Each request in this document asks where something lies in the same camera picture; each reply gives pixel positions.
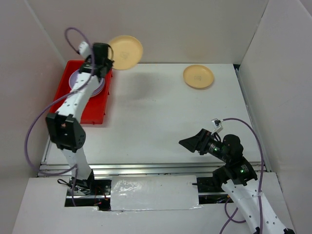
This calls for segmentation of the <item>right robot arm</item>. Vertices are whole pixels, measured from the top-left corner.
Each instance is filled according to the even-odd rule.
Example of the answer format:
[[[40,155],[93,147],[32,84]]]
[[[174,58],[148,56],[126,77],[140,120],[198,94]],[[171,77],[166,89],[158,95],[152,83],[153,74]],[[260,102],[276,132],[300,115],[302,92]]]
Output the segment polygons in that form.
[[[210,154],[225,165],[213,171],[208,183],[199,182],[199,188],[213,187],[226,192],[246,220],[253,234],[292,234],[277,217],[265,194],[259,188],[260,181],[252,165],[243,156],[240,138],[225,135],[218,141],[208,130],[201,129],[190,138],[179,141],[190,152]]]

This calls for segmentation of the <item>yellow plate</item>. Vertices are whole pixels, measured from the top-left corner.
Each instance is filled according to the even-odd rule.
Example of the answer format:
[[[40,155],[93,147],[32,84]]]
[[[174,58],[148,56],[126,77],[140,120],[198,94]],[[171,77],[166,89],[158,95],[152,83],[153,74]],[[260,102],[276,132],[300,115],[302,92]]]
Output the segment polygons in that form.
[[[183,71],[185,83],[195,89],[205,89],[214,82],[213,72],[203,65],[190,65]]]
[[[108,44],[113,50],[113,68],[115,70],[129,70],[136,66],[142,58],[143,46],[135,37],[117,36]]]

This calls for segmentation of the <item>purple plate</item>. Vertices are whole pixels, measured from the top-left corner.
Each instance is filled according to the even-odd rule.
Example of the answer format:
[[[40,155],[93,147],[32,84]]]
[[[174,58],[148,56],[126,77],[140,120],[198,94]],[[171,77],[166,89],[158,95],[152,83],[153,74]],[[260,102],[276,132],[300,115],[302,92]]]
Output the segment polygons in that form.
[[[77,78],[78,78],[78,74],[79,74],[79,72],[78,72],[78,69],[77,69],[70,75],[69,81],[68,81],[70,89],[73,89],[74,85],[76,84],[76,81],[77,81]],[[101,79],[101,81],[98,84],[98,86],[101,83],[105,83],[105,79],[104,78]]]

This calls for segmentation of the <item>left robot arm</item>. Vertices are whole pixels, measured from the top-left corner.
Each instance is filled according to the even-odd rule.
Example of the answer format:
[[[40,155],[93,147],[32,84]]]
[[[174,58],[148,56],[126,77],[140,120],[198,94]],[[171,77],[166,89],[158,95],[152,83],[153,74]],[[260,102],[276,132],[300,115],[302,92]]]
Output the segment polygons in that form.
[[[83,145],[86,133],[80,124],[82,113],[92,93],[98,88],[113,67],[113,50],[106,43],[89,46],[82,42],[78,53],[84,63],[78,70],[75,84],[64,103],[55,113],[46,116],[50,140],[56,144],[72,170],[72,184],[84,194],[96,190],[94,172],[89,166]]]

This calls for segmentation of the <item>pink plate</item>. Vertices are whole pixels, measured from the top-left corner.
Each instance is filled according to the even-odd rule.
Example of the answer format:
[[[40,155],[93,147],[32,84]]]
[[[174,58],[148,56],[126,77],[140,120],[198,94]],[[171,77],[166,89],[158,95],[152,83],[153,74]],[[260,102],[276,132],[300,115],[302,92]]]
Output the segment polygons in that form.
[[[97,89],[95,89],[93,92],[92,92],[92,95],[91,97],[95,97],[97,96],[99,93],[101,93],[101,91],[104,89],[104,86],[105,86],[105,83],[101,83]]]

